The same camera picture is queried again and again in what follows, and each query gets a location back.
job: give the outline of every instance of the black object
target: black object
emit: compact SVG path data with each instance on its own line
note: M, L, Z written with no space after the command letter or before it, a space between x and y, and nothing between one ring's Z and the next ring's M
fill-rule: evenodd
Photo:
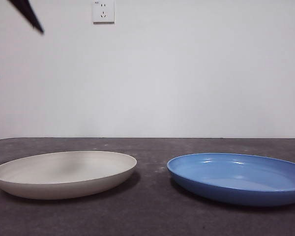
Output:
M9 0L19 12L36 28L39 32L44 33L44 29L40 25L32 7L28 0Z

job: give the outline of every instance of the dark tabletop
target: dark tabletop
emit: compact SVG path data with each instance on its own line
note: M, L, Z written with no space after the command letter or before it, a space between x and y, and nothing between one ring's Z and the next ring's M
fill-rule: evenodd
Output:
M229 152L295 162L295 139L17 138L0 140L0 164L59 151L104 150L138 160L129 180L69 200L29 200L0 190L0 236L295 236L295 204L244 207L196 196L175 184L169 159Z

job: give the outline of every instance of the plate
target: plate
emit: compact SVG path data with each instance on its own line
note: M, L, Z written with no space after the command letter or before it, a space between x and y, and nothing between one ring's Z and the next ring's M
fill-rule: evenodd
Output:
M232 153L179 156L167 163L183 188L216 201L245 206L295 203L295 163Z
M111 189L130 177L137 161L108 151L68 151L0 165L0 188L30 199L66 199Z

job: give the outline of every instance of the white plate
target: white plate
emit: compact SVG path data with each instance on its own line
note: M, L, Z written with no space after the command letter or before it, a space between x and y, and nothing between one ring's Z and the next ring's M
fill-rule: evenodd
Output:
M111 189L130 177L137 161L108 151L67 151L0 165L0 188L31 199L76 198Z

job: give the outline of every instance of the white wall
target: white wall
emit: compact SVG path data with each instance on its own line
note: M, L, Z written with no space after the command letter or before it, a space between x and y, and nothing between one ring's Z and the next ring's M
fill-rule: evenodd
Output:
M0 0L0 139L295 137L295 0Z

